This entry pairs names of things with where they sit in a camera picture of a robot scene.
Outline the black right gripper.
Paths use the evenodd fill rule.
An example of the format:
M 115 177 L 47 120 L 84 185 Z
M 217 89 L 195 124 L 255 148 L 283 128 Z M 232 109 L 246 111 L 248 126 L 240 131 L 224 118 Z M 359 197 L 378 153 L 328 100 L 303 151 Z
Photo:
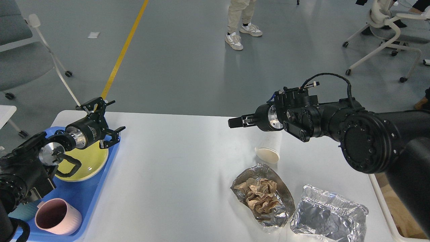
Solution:
M 262 131 L 281 131 L 284 126 L 278 120 L 274 103 L 260 105 L 254 114 L 228 119 L 230 128 L 257 126 Z

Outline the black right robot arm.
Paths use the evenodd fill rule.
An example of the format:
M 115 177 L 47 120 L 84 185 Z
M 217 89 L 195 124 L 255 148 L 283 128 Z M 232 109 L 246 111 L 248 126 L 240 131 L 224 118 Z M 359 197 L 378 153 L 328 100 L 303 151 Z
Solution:
M 230 128 L 257 126 L 284 130 L 302 142 L 327 136 L 340 143 L 345 160 L 356 171 L 384 173 L 397 196 L 426 236 L 430 224 L 430 114 L 428 110 L 375 113 L 351 94 L 320 103 L 308 90 L 319 85 L 309 78 L 300 87 L 275 91 L 252 114 L 228 120 Z

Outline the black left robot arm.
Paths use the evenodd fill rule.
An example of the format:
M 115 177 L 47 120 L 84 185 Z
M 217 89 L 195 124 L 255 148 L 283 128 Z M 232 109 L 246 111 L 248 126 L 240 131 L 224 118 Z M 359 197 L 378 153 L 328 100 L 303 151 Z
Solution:
M 17 229 L 23 229 L 17 241 L 26 242 L 30 234 L 27 222 L 9 217 L 19 204 L 42 199 L 56 188 L 53 177 L 70 177 L 81 167 L 81 162 L 66 152 L 84 150 L 99 142 L 101 149 L 107 149 L 120 141 L 119 133 L 124 126 L 111 130 L 105 119 L 106 107 L 114 104 L 102 97 L 77 106 L 87 115 L 75 121 L 64 130 L 57 130 L 47 137 L 40 132 L 26 140 L 11 153 L 1 157 L 1 241 L 9 242 Z

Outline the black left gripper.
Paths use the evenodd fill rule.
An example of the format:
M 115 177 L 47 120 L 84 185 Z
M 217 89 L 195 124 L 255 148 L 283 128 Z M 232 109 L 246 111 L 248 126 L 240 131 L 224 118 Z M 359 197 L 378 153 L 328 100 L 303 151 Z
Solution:
M 115 102 L 115 100 L 107 102 L 103 98 L 97 97 L 76 106 L 76 110 L 87 113 L 87 117 L 66 126 L 66 133 L 72 136 L 76 148 L 87 148 L 99 142 L 100 149 L 108 149 L 120 142 L 120 132 L 126 127 L 121 126 L 116 130 L 111 130 L 104 118 L 106 107 Z

